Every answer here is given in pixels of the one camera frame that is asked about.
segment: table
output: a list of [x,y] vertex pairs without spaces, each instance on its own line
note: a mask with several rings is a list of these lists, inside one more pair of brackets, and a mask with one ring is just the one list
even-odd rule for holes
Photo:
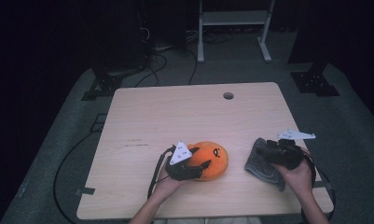
[[[280,192],[243,169],[258,137],[278,140],[286,129],[298,131],[275,83],[119,89],[86,183],[94,193],[82,195],[77,216],[133,217],[146,201],[159,155],[180,140],[216,142],[227,150],[229,167],[216,180],[186,183],[157,218],[300,213],[289,188]],[[306,147],[302,140],[297,144]],[[332,211],[325,188],[313,193],[324,212]]]
[[271,62],[271,56],[266,47],[266,36],[268,34],[271,14],[275,0],[270,0],[268,10],[256,11],[203,11],[203,0],[200,0],[199,8],[199,40],[198,40],[198,62],[204,62],[203,26],[206,25],[252,25],[263,24],[262,36],[257,38],[263,58],[266,63]]

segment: dark background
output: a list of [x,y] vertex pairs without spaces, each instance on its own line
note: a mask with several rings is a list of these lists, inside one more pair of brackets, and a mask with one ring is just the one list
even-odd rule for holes
[[[147,51],[139,24],[171,40],[173,35],[179,40],[180,30],[197,27],[197,1],[157,8],[166,1],[0,1],[0,219],[65,97],[92,61],[111,58],[130,65],[141,60]],[[205,1],[207,8],[215,5]],[[266,5],[229,1],[223,9],[240,6]],[[113,14],[103,14],[109,8]],[[160,27],[169,27],[156,16],[162,10],[178,15],[173,34],[161,32]],[[122,26],[111,26],[114,20]],[[289,62],[312,62],[317,50],[325,48],[328,60],[346,74],[374,115],[374,1],[277,1],[270,28],[296,27],[300,30]]]

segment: person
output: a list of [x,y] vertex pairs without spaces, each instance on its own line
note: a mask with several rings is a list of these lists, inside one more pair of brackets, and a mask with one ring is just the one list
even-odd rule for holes
[[[303,160],[294,170],[288,170],[281,165],[273,164],[282,174],[285,183],[295,193],[309,223],[329,223],[312,194],[312,171],[309,164]],[[151,223],[154,215],[163,202],[173,195],[187,180],[178,181],[167,174],[164,166],[161,167],[157,183],[151,197],[132,218],[130,224]]]

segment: forearm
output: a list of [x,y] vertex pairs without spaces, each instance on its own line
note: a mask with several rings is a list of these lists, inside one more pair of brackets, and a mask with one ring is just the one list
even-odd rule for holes
[[329,223],[328,219],[324,215],[317,201],[315,201],[312,193],[298,196],[300,205],[302,206],[303,212],[310,224],[325,224]]
[[140,208],[137,214],[129,222],[130,224],[149,224],[151,223],[154,215],[157,213],[160,205],[164,202],[164,199],[152,195],[145,204]]

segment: orange ball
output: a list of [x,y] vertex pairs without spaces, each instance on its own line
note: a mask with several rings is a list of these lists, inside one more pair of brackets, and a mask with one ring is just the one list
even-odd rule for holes
[[198,147],[189,159],[188,166],[200,166],[205,161],[211,160],[209,167],[203,170],[201,177],[197,180],[208,181],[220,177],[228,168],[229,157],[227,151],[214,142],[199,142],[195,145],[189,144],[189,149]]

